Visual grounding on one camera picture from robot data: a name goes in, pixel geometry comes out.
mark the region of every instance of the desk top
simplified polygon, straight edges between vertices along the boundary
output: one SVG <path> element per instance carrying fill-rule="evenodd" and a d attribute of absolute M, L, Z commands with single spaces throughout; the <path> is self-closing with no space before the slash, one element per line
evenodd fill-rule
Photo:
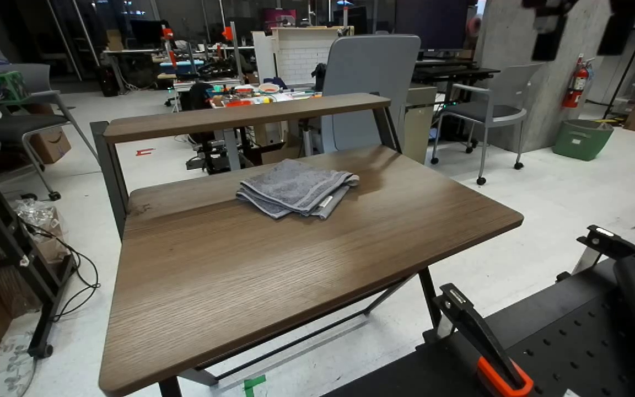
<path fill-rule="evenodd" d="M 387 96 L 355 93 L 336 96 L 313 96 L 309 102 L 282 102 L 272 105 L 243 105 L 243 107 L 152 114 L 152 117 L 128 117 L 128 118 L 114 118 L 105 127 L 104 136 L 111 143 L 141 140 L 141 139 L 209 131 L 254 123 L 273 123 L 286 118 L 311 118 L 317 114 L 387 107 L 387 104 L 391 104 Z"/>
<path fill-rule="evenodd" d="M 328 221 L 272 221 L 243 171 L 131 197 L 100 385 L 209 366 L 503 234 L 522 215 L 387 148 L 309 156 L 362 177 Z"/>

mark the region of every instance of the floor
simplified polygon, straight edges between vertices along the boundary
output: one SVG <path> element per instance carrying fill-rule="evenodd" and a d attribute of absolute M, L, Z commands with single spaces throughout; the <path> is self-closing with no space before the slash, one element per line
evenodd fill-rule
<path fill-rule="evenodd" d="M 74 105 L 72 114 L 85 131 L 90 120 L 168 112 L 164 105 L 166 93 L 128 93 L 121 96 L 72 93 L 63 98 Z M 100 167 L 72 129 L 68 129 L 68 139 L 72 150 L 59 162 L 46 167 L 46 177 L 61 192 L 61 200 L 55 205 L 61 213 L 63 237 L 96 262 L 101 290 L 82 310 L 52 329 L 51 343 L 55 352 L 38 363 L 29 387 L 30 397 L 101 395 L 96 374 L 118 237 Z M 124 146 L 121 160 L 128 186 L 141 188 L 201 175 L 186 171 L 190 155 L 182 139 Z M 465 290 L 483 316 L 548 287 L 556 274 L 568 272 L 583 254 L 576 237 L 587 232 L 587 225 L 605 225 L 635 240 L 635 131 L 617 127 L 605 152 L 588 162 L 558 156 L 552 150 L 526 152 L 521 171 L 512 170 L 514 155 L 491 150 L 490 183 L 486 188 L 473 186 L 476 166 L 476 155 L 467 156 L 460 146 L 444 146 L 434 171 L 445 171 L 462 186 L 519 210 L 525 213 L 525 222 L 501 237 L 430 266 L 430 272 L 437 285 L 455 283 Z M 3 188 L 8 197 L 30 189 L 44 197 L 30 175 L 6 181 Z M 303 355 L 257 369 L 266 376 L 261 387 L 272 397 L 321 395 L 411 352 L 422 343 L 426 329 L 428 310 L 419 285 L 413 279 L 386 300 L 367 323 L 355 323 L 348 333 Z M 228 380 L 213 391 L 190 381 L 181 381 L 181 387 L 190 397 L 244 395 L 243 376 Z M 135 392 L 135 397 L 152 395 L 158 395 L 155 385 Z"/>

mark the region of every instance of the green bin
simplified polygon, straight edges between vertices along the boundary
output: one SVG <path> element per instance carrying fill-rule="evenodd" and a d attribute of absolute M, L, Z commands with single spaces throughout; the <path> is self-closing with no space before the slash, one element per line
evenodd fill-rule
<path fill-rule="evenodd" d="M 554 152 L 583 160 L 596 158 L 606 146 L 612 126 L 593 118 L 568 118 L 562 123 Z"/>

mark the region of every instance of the table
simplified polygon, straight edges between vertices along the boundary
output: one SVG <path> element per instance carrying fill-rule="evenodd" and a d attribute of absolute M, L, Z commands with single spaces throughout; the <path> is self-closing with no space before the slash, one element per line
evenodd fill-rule
<path fill-rule="evenodd" d="M 476 79 L 490 79 L 497 73 L 498 73 L 497 68 L 479 68 L 473 64 L 453 64 L 445 60 L 422 60 L 414 64 L 413 81 L 417 81 L 417 83 L 445 81 L 445 102 L 444 104 L 450 104 L 455 81 L 473 83 Z"/>
<path fill-rule="evenodd" d="M 125 91 L 128 91 L 128 83 L 125 83 L 125 77 L 124 77 L 124 73 L 121 73 L 118 57 L 124 57 L 124 54 L 148 54 L 148 57 L 152 57 L 155 53 L 160 53 L 160 50 L 164 50 L 164 49 L 118 49 L 118 50 L 105 49 L 105 50 L 101 53 L 101 61 L 113 65 L 113 73 L 114 73 L 118 93 L 125 93 Z"/>
<path fill-rule="evenodd" d="M 246 107 L 233 123 L 276 120 L 373 107 L 387 98 L 340 95 Z M 228 109 L 181 112 L 166 129 L 111 123 L 111 140 L 215 127 Z M 351 170 L 351 189 L 328 221 L 272 221 L 233 199 L 239 183 L 266 167 L 181 181 L 132 192 L 124 218 L 118 275 L 107 322 L 100 385 L 107 395 L 160 384 L 176 395 L 188 369 L 207 369 L 244 348 L 298 329 L 320 316 L 383 290 L 369 316 L 396 287 L 419 274 L 432 320 L 434 289 L 428 265 L 493 237 L 522 215 L 406 156 L 367 148 L 303 158 L 315 167 Z M 197 372 L 207 384 L 220 374 Z"/>

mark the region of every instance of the gray towel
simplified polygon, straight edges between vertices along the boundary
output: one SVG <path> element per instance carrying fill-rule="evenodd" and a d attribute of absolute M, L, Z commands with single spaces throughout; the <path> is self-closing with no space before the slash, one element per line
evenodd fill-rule
<path fill-rule="evenodd" d="M 241 183 L 235 197 L 249 200 L 272 218 L 290 212 L 327 218 L 360 177 L 338 170 L 313 170 L 298 160 L 281 160 L 266 175 Z"/>

